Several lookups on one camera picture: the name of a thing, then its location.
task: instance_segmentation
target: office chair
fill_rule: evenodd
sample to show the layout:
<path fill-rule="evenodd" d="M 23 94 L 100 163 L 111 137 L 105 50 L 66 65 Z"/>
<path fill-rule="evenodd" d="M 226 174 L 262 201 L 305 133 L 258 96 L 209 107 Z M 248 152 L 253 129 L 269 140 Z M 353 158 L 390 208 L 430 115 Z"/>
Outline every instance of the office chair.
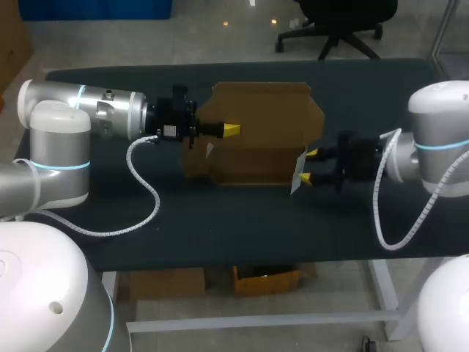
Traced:
<path fill-rule="evenodd" d="M 382 22 L 390 20 L 397 11 L 397 0 L 295 0 L 307 20 L 303 28 L 280 33 L 276 52 L 284 51 L 283 40 L 296 37 L 328 36 L 318 60 L 324 60 L 332 47 L 345 41 L 370 59 L 380 57 L 353 33 L 374 30 L 373 38 L 383 36 Z"/>

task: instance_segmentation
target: cardboard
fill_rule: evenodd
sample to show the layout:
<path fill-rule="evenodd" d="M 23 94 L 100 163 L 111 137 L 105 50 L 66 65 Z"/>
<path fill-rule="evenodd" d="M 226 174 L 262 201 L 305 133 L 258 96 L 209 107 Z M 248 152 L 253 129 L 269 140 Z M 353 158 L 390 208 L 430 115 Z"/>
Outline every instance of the cardboard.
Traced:
<path fill-rule="evenodd" d="M 209 175 L 220 185 L 291 184 L 298 157 L 324 125 L 303 83 L 218 83 L 197 117 L 241 125 L 237 136 L 200 136 L 192 150 L 185 141 L 185 176 Z"/>
<path fill-rule="evenodd" d="M 203 268 L 132 271 L 130 300 L 200 296 L 205 292 Z"/>
<path fill-rule="evenodd" d="M 21 19 L 17 0 L 0 1 L 0 93 L 32 55 L 29 33 Z"/>
<path fill-rule="evenodd" d="M 264 296 L 287 293 L 298 287 L 300 271 L 294 266 L 252 268 L 233 267 L 234 291 L 237 296 Z"/>

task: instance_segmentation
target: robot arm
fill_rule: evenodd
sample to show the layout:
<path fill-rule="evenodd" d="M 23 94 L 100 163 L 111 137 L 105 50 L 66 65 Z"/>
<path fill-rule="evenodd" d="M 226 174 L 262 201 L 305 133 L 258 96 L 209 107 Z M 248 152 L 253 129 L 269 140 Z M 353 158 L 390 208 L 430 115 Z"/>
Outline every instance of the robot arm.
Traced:
<path fill-rule="evenodd" d="M 143 135 L 178 142 L 188 137 L 189 147 L 200 134 L 233 134 L 226 133 L 232 125 L 201 123 L 187 92 L 187 87 L 175 86 L 171 98 L 148 104 L 140 92 L 25 82 L 18 117 L 30 130 L 31 160 L 0 164 L 0 217 L 83 202 L 88 196 L 90 133 L 130 141 Z"/>
<path fill-rule="evenodd" d="M 420 179 L 432 193 L 450 165 L 469 150 L 469 81 L 433 84 L 409 99 L 412 133 L 402 133 L 386 163 L 397 182 Z M 440 197 L 469 194 L 469 170 L 458 166 Z"/>

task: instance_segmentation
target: table leg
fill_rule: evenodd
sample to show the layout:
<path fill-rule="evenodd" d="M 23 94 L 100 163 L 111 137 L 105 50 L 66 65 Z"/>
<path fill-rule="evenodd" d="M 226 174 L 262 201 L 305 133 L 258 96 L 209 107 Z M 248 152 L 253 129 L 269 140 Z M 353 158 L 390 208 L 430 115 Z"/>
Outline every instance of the table leg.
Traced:
<path fill-rule="evenodd" d="M 107 271 L 103 273 L 101 282 L 103 283 L 104 288 L 108 291 L 112 300 L 116 301 L 117 287 L 119 286 L 119 274 L 116 271 Z"/>

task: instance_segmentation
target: chair wheel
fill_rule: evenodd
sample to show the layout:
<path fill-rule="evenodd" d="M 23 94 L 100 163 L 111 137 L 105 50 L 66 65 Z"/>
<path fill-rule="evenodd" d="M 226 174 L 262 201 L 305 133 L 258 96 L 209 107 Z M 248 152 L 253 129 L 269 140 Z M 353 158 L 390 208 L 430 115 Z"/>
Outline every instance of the chair wheel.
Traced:
<path fill-rule="evenodd" d="M 375 40 L 381 40 L 381 38 L 383 38 L 383 25 L 382 25 L 382 24 L 378 24 L 378 25 L 376 26 L 376 29 L 374 30 L 373 39 L 375 39 Z"/>
<path fill-rule="evenodd" d="M 276 42 L 276 53 L 283 53 L 283 52 L 284 52 L 283 42 Z"/>

